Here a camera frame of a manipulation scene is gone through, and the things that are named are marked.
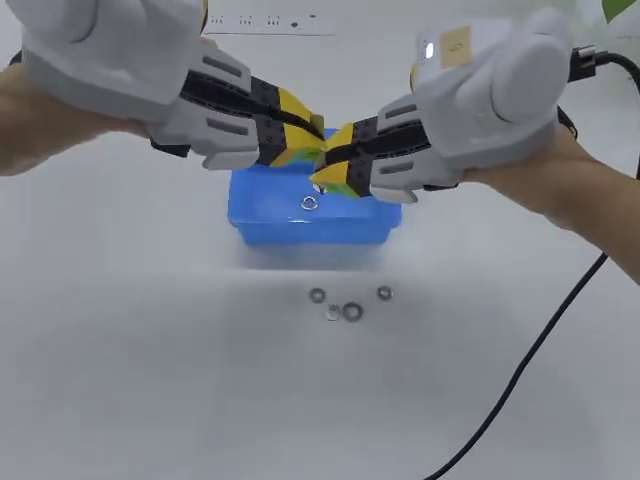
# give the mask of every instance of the power cord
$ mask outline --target power cord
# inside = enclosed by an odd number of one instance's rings
[[[629,58],[623,55],[609,52],[596,53],[595,47],[574,49],[573,55],[571,57],[571,74],[569,76],[569,82],[591,78],[596,74],[596,67],[607,65],[610,63],[619,65],[620,67],[624,68],[627,73],[631,75],[638,93],[640,93],[640,68]],[[638,166],[635,178],[636,180],[640,179],[640,157],[638,158]],[[487,418],[485,418],[484,422],[482,422],[478,430],[476,430],[469,441],[467,441],[467,443],[460,449],[460,451],[456,453],[444,466],[442,466],[442,468],[429,475],[424,480],[437,480],[439,478],[442,478],[444,475],[450,472],[467,455],[467,453],[471,451],[476,443],[478,443],[478,441],[487,432],[493,421],[502,411],[502,408],[505,406],[507,400],[509,400],[509,397],[518,385],[518,382],[520,381],[520,378],[522,377],[525,369],[527,368],[531,360],[533,360],[533,357],[536,355],[536,353],[538,353],[538,350],[540,350],[540,347],[542,347],[545,340],[549,337],[564,313],[608,259],[609,256],[607,254],[601,254],[600,257],[598,257],[595,263],[591,266],[591,268],[587,270],[587,273],[585,273],[580,281],[576,284],[576,286],[573,287],[569,295],[567,295],[567,298],[565,298],[556,313],[554,313],[553,317],[551,317],[551,320],[549,320],[549,323],[547,323],[547,325],[544,327],[544,330],[542,330],[542,333],[540,333],[527,354],[520,361],[515,372],[511,376],[511,379],[509,380],[509,383],[507,384],[504,392],[502,392],[502,395],[500,395],[500,398],[489,412],[489,415],[487,415]]]

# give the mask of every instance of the white plastic casing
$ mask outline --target white plastic casing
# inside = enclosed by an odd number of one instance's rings
[[[80,83],[158,105],[178,97],[202,0],[7,0],[23,48]]]
[[[536,147],[545,136],[538,133],[557,118],[569,76],[568,24],[547,8],[515,27],[509,20],[457,19],[419,37],[415,102],[432,146],[444,159],[454,159],[453,170],[519,160],[510,146],[519,145],[522,154],[545,146]],[[442,35],[461,28],[470,28],[463,45],[470,61],[447,66]]]

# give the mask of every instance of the led light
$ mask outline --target led light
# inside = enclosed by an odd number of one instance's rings
[[[425,49],[424,58],[426,58],[427,60],[429,58],[433,58],[434,50],[435,50],[435,48],[433,46],[433,42],[429,43],[429,45],[427,45],[427,48]]]

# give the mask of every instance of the sticker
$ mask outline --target sticker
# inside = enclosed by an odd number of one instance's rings
[[[411,67],[411,72],[409,73],[409,89],[412,92],[413,92],[413,81],[417,71],[418,71],[418,66],[414,63]]]
[[[209,20],[209,0],[202,0],[202,28],[200,29],[200,33],[204,32],[204,29],[207,26],[208,20]]]
[[[440,64],[452,68],[471,63],[471,25],[440,34]]]

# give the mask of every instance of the metal ring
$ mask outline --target metal ring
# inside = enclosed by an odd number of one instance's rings
[[[349,302],[342,307],[342,316],[347,322],[358,322],[364,316],[364,308],[359,303]]]
[[[329,308],[327,308],[327,320],[337,322],[341,317],[342,310],[340,310],[340,305],[329,305]]]
[[[388,302],[393,298],[393,290],[388,285],[378,287],[378,298],[383,302]]]
[[[313,303],[323,303],[327,298],[327,293],[321,288],[312,288],[309,290],[309,299]]]
[[[316,208],[318,208],[318,200],[316,199],[316,197],[307,195],[300,202],[300,206],[302,207],[303,210],[306,210],[307,212],[311,212]]]

